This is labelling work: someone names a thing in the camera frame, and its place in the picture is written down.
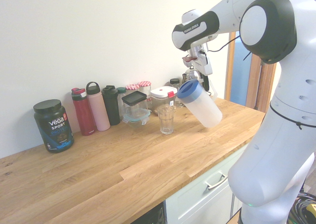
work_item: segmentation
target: water bottle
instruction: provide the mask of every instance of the water bottle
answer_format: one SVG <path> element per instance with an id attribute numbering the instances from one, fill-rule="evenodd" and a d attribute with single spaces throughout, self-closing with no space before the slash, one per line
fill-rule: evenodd
<path id="1" fill-rule="evenodd" d="M 119 105 L 118 105 L 119 91 L 114 86 L 106 86 L 102 90 L 102 96 L 107 109 L 110 125 L 117 125 L 120 123 Z"/>
<path id="2" fill-rule="evenodd" d="M 84 136 L 91 135 L 95 131 L 95 126 L 93 116 L 89 107 L 87 93 L 84 88 L 73 88 L 71 89 L 71 91 L 71 97 L 75 105 L 81 134 Z"/>
<path id="3" fill-rule="evenodd" d="M 214 102 L 216 97 L 210 98 L 197 79 L 184 83 L 178 92 L 178 98 L 204 127 L 210 128 L 221 122 L 223 114 Z"/>
<path id="4" fill-rule="evenodd" d="M 86 91 L 97 129 L 108 130 L 111 126 L 99 85 L 96 82 L 90 82 L 87 84 Z"/>

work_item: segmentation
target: bottle handle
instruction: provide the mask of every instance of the bottle handle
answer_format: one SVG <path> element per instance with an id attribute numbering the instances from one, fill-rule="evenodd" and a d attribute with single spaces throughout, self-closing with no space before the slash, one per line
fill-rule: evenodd
<path id="1" fill-rule="evenodd" d="M 97 84 L 96 82 L 90 82 L 90 83 L 88 83 L 87 86 L 85 87 L 85 90 L 86 90 L 86 91 L 88 91 L 88 87 L 89 87 L 90 84 L 92 84 L 92 83 L 95 83 L 95 85 L 97 85 L 97 86 L 100 88 L 99 84 Z"/>
<path id="2" fill-rule="evenodd" d="M 213 95 L 211 98 L 212 98 L 213 101 L 215 101 L 216 98 L 217 98 L 217 96 L 218 96 L 218 93 L 217 93 L 217 91 L 216 91 L 214 85 L 212 84 L 212 81 L 209 79 L 208 82 L 209 82 L 209 85 L 211 86 L 211 88 L 212 88 L 213 91 L 214 91 L 214 95 Z"/>

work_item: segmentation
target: white cabinet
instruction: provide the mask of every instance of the white cabinet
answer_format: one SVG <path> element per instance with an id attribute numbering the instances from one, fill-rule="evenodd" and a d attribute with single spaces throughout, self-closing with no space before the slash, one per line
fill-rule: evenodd
<path id="1" fill-rule="evenodd" d="M 225 224 L 239 209 L 227 173 L 246 146 L 233 153 L 165 201 L 168 224 Z"/>

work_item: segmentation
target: blue lid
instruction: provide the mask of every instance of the blue lid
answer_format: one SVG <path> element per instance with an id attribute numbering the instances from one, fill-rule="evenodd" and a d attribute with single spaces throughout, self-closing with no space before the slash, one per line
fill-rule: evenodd
<path id="1" fill-rule="evenodd" d="M 195 101 L 202 93 L 203 87 L 197 79 L 191 79 L 184 83 L 177 94 L 184 104 Z"/>

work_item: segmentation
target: black lid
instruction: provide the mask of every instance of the black lid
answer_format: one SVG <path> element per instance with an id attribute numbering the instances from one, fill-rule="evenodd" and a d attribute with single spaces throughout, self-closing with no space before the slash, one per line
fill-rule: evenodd
<path id="1" fill-rule="evenodd" d="M 61 108 L 61 101 L 58 99 L 52 99 L 52 100 L 39 102 L 35 106 L 33 106 L 34 111 L 36 113 L 41 113 L 41 114 L 54 112 L 60 108 Z"/>
<path id="2" fill-rule="evenodd" d="M 119 94 L 126 92 L 126 88 L 125 87 L 118 87 L 117 90 L 118 90 Z"/>
<path id="3" fill-rule="evenodd" d="M 102 90 L 102 94 L 104 98 L 117 98 L 119 91 L 117 91 L 115 88 L 113 89 L 114 86 L 106 86 Z"/>
<path id="4" fill-rule="evenodd" d="M 113 86 L 113 85 L 107 85 L 107 87 L 109 87 L 111 89 L 115 89 L 115 86 Z"/>
<path id="5" fill-rule="evenodd" d="M 147 95 L 140 91 L 135 91 L 135 92 L 132 92 L 131 94 L 128 94 L 125 97 L 122 97 L 123 102 L 128 104 L 131 107 L 146 99 L 147 99 Z"/>
<path id="6" fill-rule="evenodd" d="M 180 80 L 178 78 L 170 79 L 170 84 L 176 84 L 176 83 L 180 83 Z"/>
<path id="7" fill-rule="evenodd" d="M 92 84 L 92 83 L 95 83 L 96 86 L 91 86 L 91 87 L 89 87 L 90 84 Z M 94 94 L 97 94 L 97 93 L 101 92 L 100 87 L 99 87 L 99 85 L 98 85 L 96 82 L 90 82 L 90 83 L 88 83 L 88 84 L 87 84 L 87 87 L 86 87 L 86 91 L 87 91 L 87 94 L 88 94 L 88 95 L 94 95 Z"/>

